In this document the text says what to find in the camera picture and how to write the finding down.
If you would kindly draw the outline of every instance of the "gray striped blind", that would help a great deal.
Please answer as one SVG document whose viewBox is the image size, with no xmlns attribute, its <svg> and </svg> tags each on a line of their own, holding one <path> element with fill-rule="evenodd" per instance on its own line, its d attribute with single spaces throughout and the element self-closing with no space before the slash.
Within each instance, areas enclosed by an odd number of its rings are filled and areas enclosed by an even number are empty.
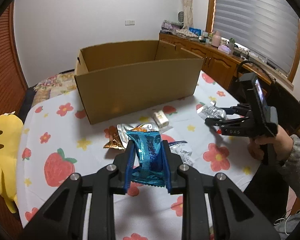
<svg viewBox="0 0 300 240">
<path fill-rule="evenodd" d="M 286 0 L 216 0 L 213 30 L 289 73 L 295 55 L 298 16 Z"/>
</svg>

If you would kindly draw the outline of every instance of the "yellow plush toy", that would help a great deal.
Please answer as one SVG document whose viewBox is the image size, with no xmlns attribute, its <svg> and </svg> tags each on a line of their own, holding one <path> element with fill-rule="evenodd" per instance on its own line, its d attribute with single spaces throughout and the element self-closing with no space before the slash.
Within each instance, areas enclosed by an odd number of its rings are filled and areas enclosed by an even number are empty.
<svg viewBox="0 0 300 240">
<path fill-rule="evenodd" d="M 22 121 L 14 114 L 0 115 L 0 195 L 12 213 L 17 201 L 16 164 L 23 128 Z"/>
</svg>

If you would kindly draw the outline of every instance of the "phone screen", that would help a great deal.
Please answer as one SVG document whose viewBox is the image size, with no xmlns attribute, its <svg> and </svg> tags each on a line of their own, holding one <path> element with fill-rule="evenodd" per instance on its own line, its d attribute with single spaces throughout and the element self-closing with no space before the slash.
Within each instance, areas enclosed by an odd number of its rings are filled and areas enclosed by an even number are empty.
<svg viewBox="0 0 300 240">
<path fill-rule="evenodd" d="M 263 104 L 264 96 L 263 96 L 263 92 L 262 92 L 262 89 L 261 89 L 261 86 L 260 86 L 260 83 L 259 83 L 258 79 L 255 82 L 255 86 L 257 88 L 258 95 L 259 95 L 259 98 L 261 100 L 261 104 Z"/>
</svg>

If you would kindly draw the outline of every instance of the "beige curtain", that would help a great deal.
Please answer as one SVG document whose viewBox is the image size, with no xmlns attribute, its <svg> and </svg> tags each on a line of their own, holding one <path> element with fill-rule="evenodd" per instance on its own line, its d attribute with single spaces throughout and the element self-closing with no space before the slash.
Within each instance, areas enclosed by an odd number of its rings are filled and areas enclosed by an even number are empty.
<svg viewBox="0 0 300 240">
<path fill-rule="evenodd" d="M 192 0 L 182 0 L 184 12 L 184 27 L 193 27 Z"/>
</svg>

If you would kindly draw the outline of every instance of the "human hand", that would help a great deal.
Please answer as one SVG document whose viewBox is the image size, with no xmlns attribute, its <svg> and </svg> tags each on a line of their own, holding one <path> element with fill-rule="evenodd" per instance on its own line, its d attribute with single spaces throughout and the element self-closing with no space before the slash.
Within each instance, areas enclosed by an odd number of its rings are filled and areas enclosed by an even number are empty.
<svg viewBox="0 0 300 240">
<path fill-rule="evenodd" d="M 268 143 L 273 144 L 278 161 L 287 160 L 289 158 L 293 147 L 293 140 L 280 125 L 278 125 L 278 134 L 276 137 L 266 137 L 262 135 L 255 139 L 250 138 L 248 151 L 253 158 L 261 161 L 265 153 L 260 149 L 260 145 Z"/>
</svg>

